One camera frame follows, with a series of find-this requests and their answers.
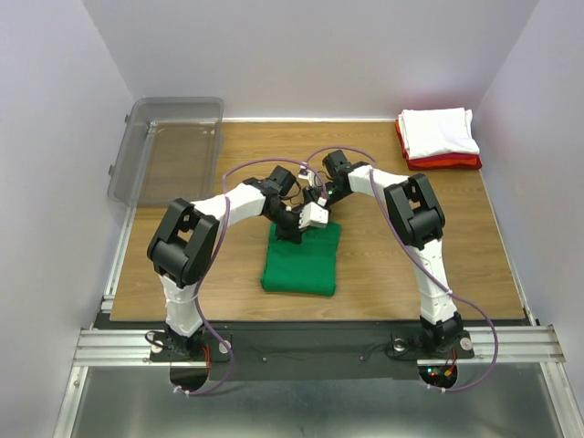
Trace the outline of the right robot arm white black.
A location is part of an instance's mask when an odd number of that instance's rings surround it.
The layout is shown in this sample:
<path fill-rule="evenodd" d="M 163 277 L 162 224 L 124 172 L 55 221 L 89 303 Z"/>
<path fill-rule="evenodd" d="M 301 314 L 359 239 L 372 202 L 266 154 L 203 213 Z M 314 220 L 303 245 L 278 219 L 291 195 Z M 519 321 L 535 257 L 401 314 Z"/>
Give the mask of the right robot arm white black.
<path fill-rule="evenodd" d="M 385 172 L 366 162 L 350 162 L 343 150 L 322 160 L 328 175 L 326 208 L 353 193 L 376 199 L 391 232 L 414 265 L 420 294 L 420 345 L 431 356 L 472 344 L 448 286 L 443 263 L 445 216 L 423 174 Z"/>

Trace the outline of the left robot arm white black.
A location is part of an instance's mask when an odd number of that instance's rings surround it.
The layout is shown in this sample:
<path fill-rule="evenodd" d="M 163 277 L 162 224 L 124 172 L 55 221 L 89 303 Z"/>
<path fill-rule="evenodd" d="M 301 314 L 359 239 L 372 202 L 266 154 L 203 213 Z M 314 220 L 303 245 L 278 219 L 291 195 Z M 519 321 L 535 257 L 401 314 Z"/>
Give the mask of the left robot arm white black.
<path fill-rule="evenodd" d="M 183 198 L 170 203 L 147 249 L 161 280 L 167 309 L 166 340 L 153 340 L 153 345 L 185 360 L 203 351 L 198 289 L 229 226 L 264 216 L 276 226 L 278 238 L 301 243 L 300 210 L 286 204 L 296 185 L 296 176 L 277 165 L 266 178 L 248 178 L 224 194 L 193 203 Z"/>

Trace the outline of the green t-shirt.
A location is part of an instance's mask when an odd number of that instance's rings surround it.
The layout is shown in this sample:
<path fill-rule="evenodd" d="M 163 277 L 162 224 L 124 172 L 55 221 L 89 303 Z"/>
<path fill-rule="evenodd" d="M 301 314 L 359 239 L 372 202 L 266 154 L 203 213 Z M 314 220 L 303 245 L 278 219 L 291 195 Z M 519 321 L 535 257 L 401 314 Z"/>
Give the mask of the green t-shirt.
<path fill-rule="evenodd" d="M 276 237 L 270 226 L 266 263 L 260 285 L 269 293 L 310 294 L 332 297 L 337 288 L 337 251 L 341 226 L 330 222 L 326 228 L 310 228 L 302 242 L 294 244 Z"/>

